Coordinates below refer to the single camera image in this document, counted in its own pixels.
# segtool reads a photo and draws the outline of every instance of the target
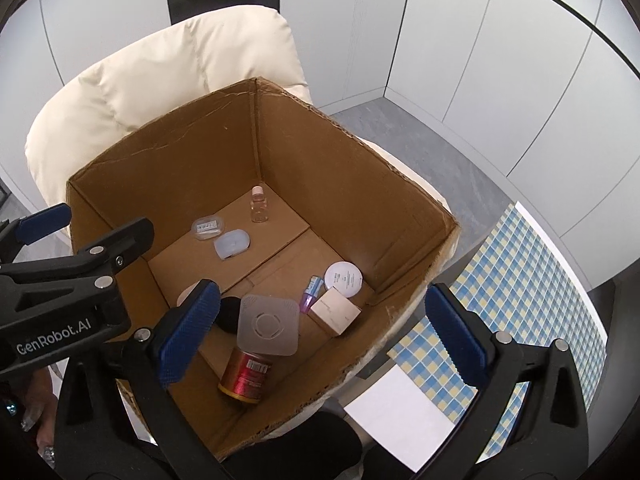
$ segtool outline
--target black fabric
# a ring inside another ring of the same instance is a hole
[[[220,312],[215,323],[224,332],[229,334],[238,333],[238,318],[240,317],[240,298],[227,296],[220,301]]]
[[[362,480],[409,480],[414,473],[380,444],[364,455]]]
[[[334,480],[361,456],[362,444],[348,423],[317,412],[281,437],[238,451],[223,466],[236,480]]]

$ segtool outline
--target blue gripper pad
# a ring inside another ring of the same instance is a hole
[[[71,208],[64,203],[57,204],[20,220],[15,229],[15,239],[30,245],[68,226],[69,222],[71,222]]]
[[[445,294],[439,287],[440,285],[433,285],[427,289],[424,297],[426,315],[462,380],[469,386],[482,388],[488,382],[487,366],[489,360],[485,348],[478,342],[461,317],[461,314],[472,316],[476,316],[476,314],[466,311],[448,289],[446,292],[449,294]],[[484,329],[490,336],[489,329],[486,326]]]
[[[219,311],[220,288],[215,282],[200,280],[181,306],[172,308],[160,320],[154,338],[163,337],[155,355],[156,376],[163,388],[184,377]],[[161,335],[164,331],[160,326],[165,319],[170,319],[173,327],[165,335]]]

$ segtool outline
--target small glass bottle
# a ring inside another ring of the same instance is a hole
[[[266,222],[268,219],[267,199],[264,197],[264,190],[262,186],[255,186],[251,190],[251,222]]]

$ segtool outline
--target person's hand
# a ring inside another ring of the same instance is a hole
[[[29,431],[36,422],[40,421],[36,444],[38,452],[44,456],[45,448],[53,446],[56,410],[58,408],[58,398],[53,394],[48,368],[42,368],[33,373],[31,382],[21,400],[25,408],[22,430]]]

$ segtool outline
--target fingernail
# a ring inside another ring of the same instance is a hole
[[[59,378],[60,380],[63,379],[62,372],[60,371],[60,368],[58,368],[58,364],[57,363],[50,364],[49,368],[51,368],[51,371],[53,373],[55,373],[57,378]]]
[[[53,446],[45,446],[40,453],[42,459],[49,465],[50,468],[55,468],[56,466],[56,454],[53,451]]]
[[[31,406],[27,408],[24,412],[24,416],[22,417],[22,422],[20,423],[20,427],[23,431],[29,431],[33,428],[36,422],[39,420],[40,415],[44,410],[44,406],[37,404],[35,406]]]
[[[35,420],[33,420],[29,415],[25,414],[22,418],[22,422],[20,423],[20,427],[23,431],[29,431],[34,427],[35,423]]]

